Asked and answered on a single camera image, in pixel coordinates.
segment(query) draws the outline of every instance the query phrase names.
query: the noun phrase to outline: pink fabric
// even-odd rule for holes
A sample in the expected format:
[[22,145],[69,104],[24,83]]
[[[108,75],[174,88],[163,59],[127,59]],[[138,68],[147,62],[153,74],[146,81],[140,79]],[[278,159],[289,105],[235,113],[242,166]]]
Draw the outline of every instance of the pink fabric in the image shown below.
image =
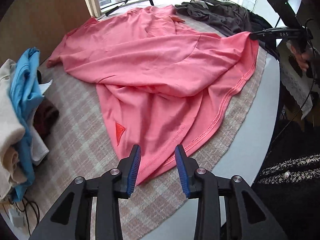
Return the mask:
[[177,144],[188,156],[201,147],[255,70],[259,46],[248,32],[199,33],[174,14],[167,6],[91,18],[65,35],[48,60],[96,84],[119,159],[141,146],[137,184],[174,167]]

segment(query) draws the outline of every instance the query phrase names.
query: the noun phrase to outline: white charger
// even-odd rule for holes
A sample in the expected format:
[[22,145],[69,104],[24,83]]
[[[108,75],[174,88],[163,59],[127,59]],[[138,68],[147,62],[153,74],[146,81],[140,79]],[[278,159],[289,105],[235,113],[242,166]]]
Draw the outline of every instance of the white charger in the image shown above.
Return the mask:
[[11,223],[16,228],[23,228],[24,227],[24,220],[23,215],[17,208],[10,208],[9,209],[9,218]]

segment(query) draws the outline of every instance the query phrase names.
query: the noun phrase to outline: metal screw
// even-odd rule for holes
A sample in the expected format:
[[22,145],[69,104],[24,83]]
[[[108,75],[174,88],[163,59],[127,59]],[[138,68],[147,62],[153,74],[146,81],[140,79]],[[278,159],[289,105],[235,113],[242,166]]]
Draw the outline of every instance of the metal screw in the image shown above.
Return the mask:
[[80,184],[80,183],[82,183],[83,182],[83,178],[82,177],[76,177],[75,178],[75,183],[76,184]]
[[198,174],[205,174],[207,171],[204,168],[198,168],[197,173]]
[[286,179],[287,177],[290,176],[290,171],[286,171],[284,174],[283,174],[283,178]]
[[110,173],[111,173],[111,175],[117,175],[117,174],[120,173],[120,171],[119,171],[118,169],[112,169],[112,170],[110,171]]
[[236,182],[236,183],[239,183],[239,182],[242,181],[242,178],[240,176],[236,175],[236,176],[233,177],[233,181]]

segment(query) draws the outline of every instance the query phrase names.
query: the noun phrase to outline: checkered cloth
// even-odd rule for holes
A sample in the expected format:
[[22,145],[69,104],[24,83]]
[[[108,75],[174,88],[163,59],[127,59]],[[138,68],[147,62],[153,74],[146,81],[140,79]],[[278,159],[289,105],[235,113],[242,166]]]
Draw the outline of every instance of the checkered cloth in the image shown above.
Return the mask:
[[[216,32],[208,25],[181,16],[186,24],[201,32]],[[193,157],[201,167],[212,170],[228,150],[255,98],[267,53],[259,48],[256,71],[227,108],[221,127]],[[28,189],[29,199],[38,203],[41,218],[77,176],[101,176],[118,165],[107,134],[95,85],[68,75],[62,66],[40,67],[43,82],[53,79],[46,97],[60,111],[60,117],[45,143],[50,153],[35,170],[36,180]],[[135,188],[129,200],[119,200],[124,240],[140,239],[158,227],[186,201],[177,169],[162,174]],[[95,204],[91,239],[94,237]]]

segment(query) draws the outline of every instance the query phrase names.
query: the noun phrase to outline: blue cloth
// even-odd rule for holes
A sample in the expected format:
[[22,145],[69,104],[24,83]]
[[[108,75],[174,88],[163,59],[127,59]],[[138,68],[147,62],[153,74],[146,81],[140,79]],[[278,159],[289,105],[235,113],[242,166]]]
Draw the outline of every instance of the blue cloth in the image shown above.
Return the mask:
[[14,145],[18,152],[20,165],[27,181],[17,185],[12,191],[12,200],[21,201],[27,187],[35,180],[31,162],[31,142],[32,136],[28,126],[32,110],[39,106],[43,100],[37,79],[37,69],[39,66],[40,52],[36,48],[27,49],[18,60],[16,72],[14,74],[10,99],[16,112],[19,122],[24,126],[26,133],[23,138]]

